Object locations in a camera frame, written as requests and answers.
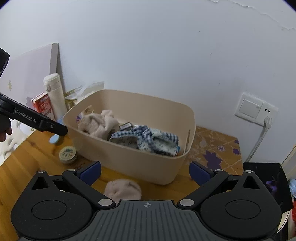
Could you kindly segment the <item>white thermos bottle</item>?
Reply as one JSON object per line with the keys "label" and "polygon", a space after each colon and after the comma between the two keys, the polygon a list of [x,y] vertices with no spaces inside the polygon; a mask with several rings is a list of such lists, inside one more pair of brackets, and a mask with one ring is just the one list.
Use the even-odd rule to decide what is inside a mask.
{"label": "white thermos bottle", "polygon": [[58,73],[47,75],[43,83],[46,93],[50,98],[55,118],[57,121],[60,121],[64,114],[67,113],[60,75]]}

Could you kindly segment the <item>purple floral table mat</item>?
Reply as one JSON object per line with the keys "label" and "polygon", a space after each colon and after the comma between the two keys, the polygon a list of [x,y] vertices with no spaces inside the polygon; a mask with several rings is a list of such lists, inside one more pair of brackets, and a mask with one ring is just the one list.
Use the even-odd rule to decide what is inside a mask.
{"label": "purple floral table mat", "polygon": [[193,144],[182,170],[189,172],[192,161],[211,170],[225,170],[231,175],[241,175],[243,172],[238,139],[200,126],[196,126]]}

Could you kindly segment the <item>beige plastic storage bin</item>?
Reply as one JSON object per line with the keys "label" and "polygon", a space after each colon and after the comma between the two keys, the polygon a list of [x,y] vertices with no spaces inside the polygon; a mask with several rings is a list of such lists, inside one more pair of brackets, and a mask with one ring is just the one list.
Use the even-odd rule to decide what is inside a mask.
{"label": "beige plastic storage bin", "polygon": [[63,122],[81,156],[159,185],[174,180],[196,130],[184,104],[107,89],[78,102]]}

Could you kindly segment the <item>tissue pack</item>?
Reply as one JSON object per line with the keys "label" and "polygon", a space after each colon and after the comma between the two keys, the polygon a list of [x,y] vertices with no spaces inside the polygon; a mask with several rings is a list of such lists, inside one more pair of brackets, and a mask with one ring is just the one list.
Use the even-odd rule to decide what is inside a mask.
{"label": "tissue pack", "polygon": [[76,100],[81,101],[88,97],[89,95],[104,89],[104,81],[95,82],[92,84],[85,84],[74,88],[64,94],[66,100]]}

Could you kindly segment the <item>small black box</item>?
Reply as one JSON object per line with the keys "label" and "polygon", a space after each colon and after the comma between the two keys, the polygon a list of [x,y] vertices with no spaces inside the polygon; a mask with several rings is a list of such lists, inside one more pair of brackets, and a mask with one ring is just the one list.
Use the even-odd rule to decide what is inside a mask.
{"label": "small black box", "polygon": [[131,122],[124,123],[119,126],[119,131],[128,131],[133,128],[133,124]]}

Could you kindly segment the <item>wall socket with switch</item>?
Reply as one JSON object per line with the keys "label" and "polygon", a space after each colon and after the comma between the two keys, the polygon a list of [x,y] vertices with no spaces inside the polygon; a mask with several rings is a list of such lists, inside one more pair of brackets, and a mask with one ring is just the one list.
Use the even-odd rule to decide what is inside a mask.
{"label": "wall socket with switch", "polygon": [[276,106],[246,92],[242,93],[235,112],[235,116],[260,126],[264,126],[265,120],[272,125],[277,114]]}

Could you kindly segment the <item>pink beige cloth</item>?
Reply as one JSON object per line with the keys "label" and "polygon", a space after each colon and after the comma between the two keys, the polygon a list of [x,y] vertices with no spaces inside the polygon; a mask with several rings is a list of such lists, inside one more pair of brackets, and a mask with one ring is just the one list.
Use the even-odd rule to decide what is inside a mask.
{"label": "pink beige cloth", "polygon": [[132,180],[117,179],[107,183],[104,195],[118,204],[121,200],[141,200],[142,190]]}
{"label": "pink beige cloth", "polygon": [[78,130],[90,136],[108,140],[113,133],[119,131],[119,122],[111,110],[103,110],[101,114],[86,114],[79,122]]}

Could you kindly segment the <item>blue hair brush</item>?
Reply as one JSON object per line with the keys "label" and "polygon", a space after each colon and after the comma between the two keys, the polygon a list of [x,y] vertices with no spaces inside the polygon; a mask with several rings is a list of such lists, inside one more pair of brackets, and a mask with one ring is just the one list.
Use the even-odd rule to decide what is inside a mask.
{"label": "blue hair brush", "polygon": [[[58,123],[60,123],[60,124],[63,123],[62,118],[58,119]],[[54,134],[52,137],[50,137],[49,143],[53,144],[53,145],[56,145],[56,144],[58,144],[59,140],[60,140],[60,136],[57,135],[57,134]]]}

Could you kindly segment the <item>round decorated tin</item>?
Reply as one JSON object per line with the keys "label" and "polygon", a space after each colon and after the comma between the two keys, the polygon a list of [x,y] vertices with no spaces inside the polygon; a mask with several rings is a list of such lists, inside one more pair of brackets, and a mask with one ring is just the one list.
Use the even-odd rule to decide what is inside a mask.
{"label": "round decorated tin", "polygon": [[62,148],[59,152],[59,160],[67,165],[75,162],[77,158],[77,151],[73,146],[66,146]]}

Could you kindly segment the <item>lilac headboard panel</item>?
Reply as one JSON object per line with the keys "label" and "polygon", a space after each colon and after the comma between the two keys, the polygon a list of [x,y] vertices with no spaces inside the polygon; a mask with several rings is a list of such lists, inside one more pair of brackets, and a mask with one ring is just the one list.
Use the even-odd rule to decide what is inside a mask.
{"label": "lilac headboard panel", "polygon": [[50,74],[61,76],[59,67],[59,43],[10,58],[1,76],[1,93],[33,109],[32,99],[49,91],[44,86],[44,78]]}

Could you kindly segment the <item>red carton box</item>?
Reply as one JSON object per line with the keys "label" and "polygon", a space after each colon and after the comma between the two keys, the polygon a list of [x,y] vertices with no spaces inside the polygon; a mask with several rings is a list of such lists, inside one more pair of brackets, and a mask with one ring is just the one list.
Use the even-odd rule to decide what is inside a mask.
{"label": "red carton box", "polygon": [[35,111],[47,116],[51,120],[55,120],[55,115],[50,102],[48,93],[42,92],[31,100]]}

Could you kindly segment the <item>white sheep plush toy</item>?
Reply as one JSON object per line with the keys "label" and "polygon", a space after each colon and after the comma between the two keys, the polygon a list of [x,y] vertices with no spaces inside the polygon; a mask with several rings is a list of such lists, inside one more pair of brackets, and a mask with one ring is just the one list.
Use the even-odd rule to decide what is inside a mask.
{"label": "white sheep plush toy", "polygon": [[4,142],[1,142],[1,165],[12,154],[12,152],[35,131],[34,128],[31,128],[17,120],[11,121],[11,127],[13,133],[8,135]]}

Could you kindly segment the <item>blue checkered cloth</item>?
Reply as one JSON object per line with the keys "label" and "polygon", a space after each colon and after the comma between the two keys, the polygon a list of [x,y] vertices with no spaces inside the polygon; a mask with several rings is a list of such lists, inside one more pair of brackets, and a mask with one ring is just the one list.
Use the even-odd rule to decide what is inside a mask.
{"label": "blue checkered cloth", "polygon": [[177,156],[181,149],[177,135],[148,126],[136,126],[128,131],[115,132],[109,141],[140,151],[169,157]]}

